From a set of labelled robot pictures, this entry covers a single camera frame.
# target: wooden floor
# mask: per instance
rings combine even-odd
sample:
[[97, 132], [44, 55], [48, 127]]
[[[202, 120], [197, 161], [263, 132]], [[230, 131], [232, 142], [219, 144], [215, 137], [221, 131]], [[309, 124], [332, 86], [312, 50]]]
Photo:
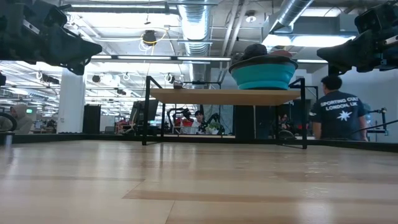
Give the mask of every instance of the wooden floor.
[[1, 224], [398, 223], [398, 154], [72, 141], [0, 150]]

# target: navy t-shirt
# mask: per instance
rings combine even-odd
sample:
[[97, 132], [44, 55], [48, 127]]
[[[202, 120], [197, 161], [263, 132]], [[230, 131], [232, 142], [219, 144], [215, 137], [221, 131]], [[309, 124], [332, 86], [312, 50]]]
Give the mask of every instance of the navy t-shirt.
[[359, 117], [366, 114], [361, 100], [352, 94], [333, 91], [320, 98], [310, 112], [310, 120], [322, 124], [322, 139], [361, 140]]

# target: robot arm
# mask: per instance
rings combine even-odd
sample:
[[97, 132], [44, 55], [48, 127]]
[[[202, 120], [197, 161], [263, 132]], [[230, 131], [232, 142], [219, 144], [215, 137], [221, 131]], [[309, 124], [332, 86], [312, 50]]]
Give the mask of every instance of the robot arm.
[[220, 116], [219, 116], [219, 114], [218, 113], [215, 113], [215, 114], [213, 114], [213, 115], [211, 115], [211, 117], [207, 120], [207, 124], [210, 124], [211, 123], [211, 121], [215, 121], [215, 122], [217, 122], [217, 123], [221, 123], [221, 121], [220, 121]]
[[0, 60], [45, 62], [83, 75], [102, 47], [63, 28], [67, 7], [43, 0], [0, 1]]
[[358, 72], [398, 68], [397, 3], [387, 1], [359, 15], [355, 19], [359, 36], [354, 40], [317, 51], [329, 63], [332, 75], [342, 75], [352, 67]]
[[172, 122], [172, 119], [171, 119], [171, 117], [170, 117], [170, 113], [172, 112], [172, 111], [175, 111], [175, 113], [173, 114], [173, 118], [175, 117], [175, 115], [176, 114], [183, 114], [183, 116], [185, 117], [185, 118], [187, 118], [188, 120], [192, 120], [191, 119], [191, 112], [189, 112], [189, 109], [188, 108], [172, 108], [172, 109], [169, 109], [169, 111], [167, 112], [167, 117], [168, 117], [168, 119], [169, 119], [169, 123], [170, 123], [170, 128], [172, 129], [173, 128], [173, 126], [174, 126], [174, 122]]

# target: person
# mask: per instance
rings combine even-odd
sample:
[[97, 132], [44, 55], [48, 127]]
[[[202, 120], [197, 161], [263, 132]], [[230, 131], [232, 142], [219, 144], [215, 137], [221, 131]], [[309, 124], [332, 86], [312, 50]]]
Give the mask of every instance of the person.
[[343, 81], [338, 76], [324, 77], [324, 97], [320, 98], [310, 112], [315, 139], [348, 139], [367, 141], [364, 106], [352, 94], [340, 92]]
[[194, 121], [192, 126], [191, 126], [191, 134], [205, 134], [206, 130], [199, 129], [199, 127], [203, 123], [203, 118], [205, 117], [205, 115], [203, 114], [202, 111], [196, 111], [195, 112], [195, 117], [196, 117], [197, 120]]
[[[11, 116], [17, 121], [17, 128], [15, 129], [15, 134], [29, 134], [32, 127], [33, 121], [28, 116], [26, 116], [27, 106], [24, 104], [19, 104], [12, 106], [10, 108]], [[0, 129], [8, 130], [12, 127], [11, 121], [7, 118], [1, 117], [0, 119]]]
[[290, 122], [287, 114], [283, 114], [282, 117], [279, 116], [279, 126], [281, 130], [290, 131]]

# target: desk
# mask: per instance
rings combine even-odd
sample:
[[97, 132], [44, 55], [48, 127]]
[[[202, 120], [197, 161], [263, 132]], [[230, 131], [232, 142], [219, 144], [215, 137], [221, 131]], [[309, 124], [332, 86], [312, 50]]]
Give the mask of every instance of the desk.
[[174, 90], [151, 89], [162, 103], [236, 106], [279, 106], [300, 97], [294, 90]]
[[[158, 88], [151, 88], [151, 83]], [[165, 137], [165, 105], [169, 104], [200, 104], [200, 105], [238, 105], [238, 106], [275, 106], [275, 120], [278, 121], [277, 106], [301, 97], [302, 100], [302, 148], [307, 148], [307, 115], [305, 109], [305, 79], [299, 78], [289, 85], [294, 90], [174, 90], [163, 89], [151, 76], [146, 78], [146, 98], [144, 107], [144, 132], [142, 145], [147, 145], [148, 112], [150, 96], [163, 103], [162, 106], [162, 128], [160, 139]], [[279, 141], [278, 130], [275, 139]]]

